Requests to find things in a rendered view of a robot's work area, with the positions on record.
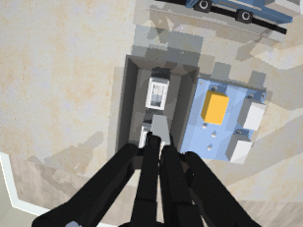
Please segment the yellow-orange block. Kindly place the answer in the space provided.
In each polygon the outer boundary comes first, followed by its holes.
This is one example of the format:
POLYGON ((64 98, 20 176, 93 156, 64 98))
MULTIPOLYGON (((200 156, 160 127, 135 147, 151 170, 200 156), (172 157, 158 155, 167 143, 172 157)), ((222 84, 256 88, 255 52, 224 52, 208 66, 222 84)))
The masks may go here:
POLYGON ((228 100, 224 93, 207 90, 201 113, 204 122, 221 125, 228 100))

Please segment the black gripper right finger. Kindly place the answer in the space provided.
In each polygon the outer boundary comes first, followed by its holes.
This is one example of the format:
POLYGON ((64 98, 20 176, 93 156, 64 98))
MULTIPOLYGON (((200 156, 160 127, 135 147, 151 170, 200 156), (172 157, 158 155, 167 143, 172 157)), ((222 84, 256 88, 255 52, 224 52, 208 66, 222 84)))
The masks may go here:
POLYGON ((160 115, 160 129, 158 176, 164 223, 205 227, 204 219, 208 227, 262 227, 196 152, 177 151, 166 116, 160 115))

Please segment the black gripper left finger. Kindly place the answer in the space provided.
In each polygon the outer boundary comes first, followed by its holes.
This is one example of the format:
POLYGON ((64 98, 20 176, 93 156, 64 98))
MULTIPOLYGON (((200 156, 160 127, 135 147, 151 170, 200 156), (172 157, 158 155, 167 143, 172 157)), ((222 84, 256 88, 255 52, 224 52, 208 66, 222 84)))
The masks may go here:
POLYGON ((160 146, 160 115, 153 114, 144 147, 124 144, 67 202, 39 215, 31 227, 96 227, 135 170, 141 173, 129 227, 156 227, 160 146))

